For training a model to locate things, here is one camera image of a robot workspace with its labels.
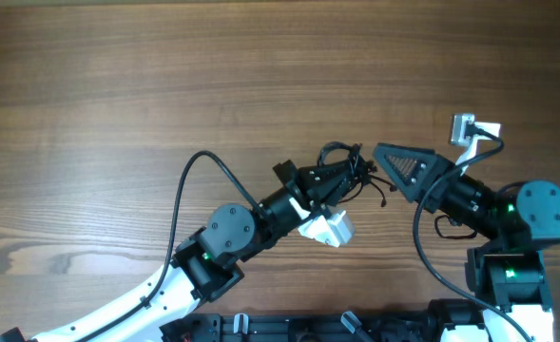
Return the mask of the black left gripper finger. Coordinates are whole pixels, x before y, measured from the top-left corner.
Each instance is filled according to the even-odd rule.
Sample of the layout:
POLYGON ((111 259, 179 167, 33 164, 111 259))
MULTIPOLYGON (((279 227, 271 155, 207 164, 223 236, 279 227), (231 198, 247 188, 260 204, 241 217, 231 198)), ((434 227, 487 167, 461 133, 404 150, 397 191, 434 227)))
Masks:
POLYGON ((345 159, 333 163, 317 160, 317 181, 344 179, 346 176, 362 176, 362 180, 370 180, 370 164, 363 159, 345 159))
POLYGON ((337 205, 362 180, 362 176, 346 176, 325 197, 325 205, 337 205))

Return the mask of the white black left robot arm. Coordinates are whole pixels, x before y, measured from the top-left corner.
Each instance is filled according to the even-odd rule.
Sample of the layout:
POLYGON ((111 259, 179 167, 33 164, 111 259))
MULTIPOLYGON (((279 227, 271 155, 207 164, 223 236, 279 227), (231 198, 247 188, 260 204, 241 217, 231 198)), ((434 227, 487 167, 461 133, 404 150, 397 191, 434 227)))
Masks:
POLYGON ((160 341, 162 327, 219 299, 243 278, 240 262, 273 248, 293 230, 339 247, 354 227, 338 208, 347 194, 375 172, 372 161, 349 157, 297 168, 273 168, 279 190, 248 207, 217 208, 181 244, 171 243, 164 265, 146 281, 102 308, 63 327, 35 335, 37 341, 160 341))

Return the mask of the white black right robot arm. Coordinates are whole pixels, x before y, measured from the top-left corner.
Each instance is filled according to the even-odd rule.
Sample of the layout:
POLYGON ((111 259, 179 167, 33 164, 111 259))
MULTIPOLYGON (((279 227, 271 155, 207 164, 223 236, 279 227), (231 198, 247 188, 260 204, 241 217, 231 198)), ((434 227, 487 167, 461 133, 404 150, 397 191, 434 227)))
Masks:
POLYGON ((430 274, 479 307, 494 341, 552 337, 553 313, 544 250, 560 244, 560 187, 546 180, 517 181, 497 191, 465 168, 504 146, 454 163, 431 149, 380 143, 374 158, 408 202, 416 205, 415 250, 430 274), (438 213, 471 229, 486 243, 467 252, 462 289, 429 260, 420 237, 423 213, 438 213))

